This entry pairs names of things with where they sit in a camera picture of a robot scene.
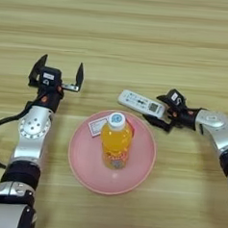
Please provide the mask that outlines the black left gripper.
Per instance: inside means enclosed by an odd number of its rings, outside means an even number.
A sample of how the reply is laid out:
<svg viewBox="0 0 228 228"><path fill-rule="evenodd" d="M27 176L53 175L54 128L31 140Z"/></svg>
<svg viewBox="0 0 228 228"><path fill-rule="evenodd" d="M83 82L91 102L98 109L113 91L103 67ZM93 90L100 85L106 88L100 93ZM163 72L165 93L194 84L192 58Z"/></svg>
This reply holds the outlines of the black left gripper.
<svg viewBox="0 0 228 228"><path fill-rule="evenodd" d="M38 86L39 71L45 66L47 55L43 55L33 66L29 74L28 85L32 88L38 87L38 96L34 101L28 101L26 107L40 106L45 109L49 109L55 113L60 105L60 101L64 98L64 91L70 90L73 92L79 92L81 85L84 81L84 65L80 63L79 69L76 73L76 85L73 84L58 84L57 86Z"/></svg>

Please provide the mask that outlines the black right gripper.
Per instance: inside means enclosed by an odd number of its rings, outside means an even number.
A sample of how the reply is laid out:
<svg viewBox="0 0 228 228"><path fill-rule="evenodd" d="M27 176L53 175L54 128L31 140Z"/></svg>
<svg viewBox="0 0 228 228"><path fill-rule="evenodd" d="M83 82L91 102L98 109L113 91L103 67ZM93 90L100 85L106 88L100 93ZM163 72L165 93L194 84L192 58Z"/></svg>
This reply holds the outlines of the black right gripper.
<svg viewBox="0 0 228 228"><path fill-rule="evenodd" d="M172 108L167 95L160 95L157 99L169 106L167 109L167 117L170 119L170 123L166 123L154 115L144 114L143 117L147 122L155 127L163 129L166 132L169 132L173 127L187 127L195 130L195 119L197 118L198 113L200 113L200 109Z"/></svg>

